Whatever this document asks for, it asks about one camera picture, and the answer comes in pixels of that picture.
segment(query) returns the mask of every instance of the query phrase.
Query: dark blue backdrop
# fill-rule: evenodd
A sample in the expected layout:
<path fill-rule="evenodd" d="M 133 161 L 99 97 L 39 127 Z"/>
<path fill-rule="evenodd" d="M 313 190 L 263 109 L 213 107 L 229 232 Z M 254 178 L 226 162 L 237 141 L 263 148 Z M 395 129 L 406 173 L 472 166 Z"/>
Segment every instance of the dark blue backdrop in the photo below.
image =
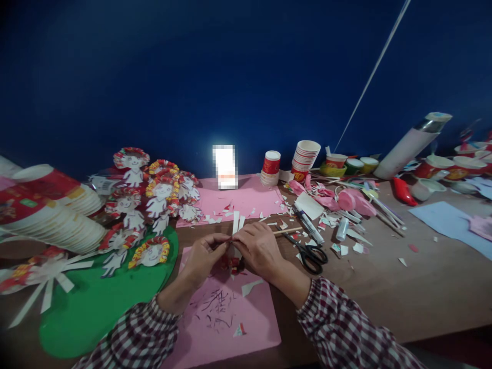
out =
<path fill-rule="evenodd" d="M 412 1 L 340 152 L 387 152 L 429 111 L 456 116 L 441 147 L 488 127 L 487 3 Z M 1 29 L 1 153 L 79 179 L 124 146 L 199 177 L 213 144 L 236 145 L 240 173 L 272 149 L 289 168 L 298 140 L 336 145 L 402 4 L 19 3 Z"/>

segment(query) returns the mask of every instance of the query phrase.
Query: table surface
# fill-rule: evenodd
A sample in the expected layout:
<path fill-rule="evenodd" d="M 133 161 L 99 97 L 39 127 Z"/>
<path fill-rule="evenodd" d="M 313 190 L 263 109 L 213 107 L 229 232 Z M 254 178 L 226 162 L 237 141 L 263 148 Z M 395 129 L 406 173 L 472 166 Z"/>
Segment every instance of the table surface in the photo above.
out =
<path fill-rule="evenodd" d="M 401 343 L 492 324 L 491 261 L 468 245 L 438 234 L 414 217 L 408 212 L 408 206 L 394 198 L 389 182 L 381 183 L 380 189 L 380 200 L 405 221 L 407 236 L 402 238 L 378 218 L 371 218 L 363 222 L 367 229 L 365 237 L 374 245 L 370 247 L 370 254 L 356 254 L 350 250 L 347 256 L 338 259 L 329 250 L 336 241 L 334 230 L 326 227 L 323 236 L 330 261 L 322 275 L 343 287 L 375 325 L 389 328 Z M 280 190 L 288 197 L 289 203 L 294 202 L 293 194 L 283 187 Z M 481 197 L 448 190 L 435 193 L 425 204 L 437 201 L 447 201 L 470 215 L 492 214 L 491 204 Z M 273 215 L 269 222 L 280 217 Z M 247 223 L 253 221 L 258 219 L 247 220 Z M 297 220 L 287 223 L 290 227 L 300 226 Z M 232 222 L 195 229 L 178 228 L 180 253 L 176 265 L 180 263 L 182 248 L 214 232 L 231 234 Z M 297 250 L 292 244 L 281 236 L 277 240 L 282 255 L 304 271 L 295 257 Z M 410 250 L 410 243 L 418 247 L 418 253 Z M 343 244 L 351 249 L 355 241 L 347 238 Z M 408 267 L 402 265 L 398 258 L 404 258 Z M 174 280 L 177 270 L 174 269 L 170 281 Z M 0 298 L 2 327 L 13 319 L 32 291 L 33 288 L 26 288 Z M 203 368 L 253 367 L 265 366 L 266 363 L 270 367 L 290 367 L 317 360 L 314 349 L 296 321 L 292 303 L 273 286 L 271 292 L 282 344 Z M 39 311 L 40 301 L 37 304 L 19 326 L 4 334 L 12 361 L 18 367 L 35 368 L 43 363 L 44 367 L 70 368 L 77 359 L 57 359 L 41 348 L 38 339 L 40 315 L 34 313 Z"/>

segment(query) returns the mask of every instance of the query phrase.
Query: green paper base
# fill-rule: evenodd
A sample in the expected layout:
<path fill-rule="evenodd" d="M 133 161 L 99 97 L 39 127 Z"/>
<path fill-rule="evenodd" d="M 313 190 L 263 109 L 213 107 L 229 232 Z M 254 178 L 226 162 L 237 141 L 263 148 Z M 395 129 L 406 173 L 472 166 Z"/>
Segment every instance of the green paper base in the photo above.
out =
<path fill-rule="evenodd" d="M 155 236 L 148 233 L 142 243 Z M 148 302 L 169 279 L 178 256 L 178 235 L 172 227 L 163 234 L 171 245 L 165 264 L 139 265 L 128 270 L 137 249 L 132 248 L 111 278 L 101 278 L 101 267 L 110 253 L 95 256 L 89 269 L 66 272 L 75 284 L 65 293 L 55 282 L 51 307 L 43 314 L 39 339 L 44 350 L 58 358 L 73 358 L 94 350 L 118 318 L 138 302 Z"/>

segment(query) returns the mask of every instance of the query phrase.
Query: checkered shirt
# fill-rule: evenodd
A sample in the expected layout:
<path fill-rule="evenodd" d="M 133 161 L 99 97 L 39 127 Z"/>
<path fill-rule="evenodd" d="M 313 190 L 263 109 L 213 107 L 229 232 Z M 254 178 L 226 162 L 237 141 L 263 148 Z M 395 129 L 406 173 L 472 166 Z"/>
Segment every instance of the checkered shirt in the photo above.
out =
<path fill-rule="evenodd" d="M 375 327 L 341 288 L 325 278 L 311 282 L 297 314 L 325 367 L 425 368 L 388 329 Z M 139 303 L 74 368 L 159 368 L 173 350 L 178 319 L 163 312 L 155 297 Z"/>

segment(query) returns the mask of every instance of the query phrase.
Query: green cup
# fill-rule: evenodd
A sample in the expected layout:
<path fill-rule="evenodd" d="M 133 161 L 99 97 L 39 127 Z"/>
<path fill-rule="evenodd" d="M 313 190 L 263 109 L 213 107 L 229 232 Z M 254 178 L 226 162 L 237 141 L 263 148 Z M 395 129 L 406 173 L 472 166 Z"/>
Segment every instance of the green cup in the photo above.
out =
<path fill-rule="evenodd" d="M 364 163 L 359 159 L 348 158 L 345 162 L 347 166 L 346 176 L 356 175 L 364 167 Z"/>

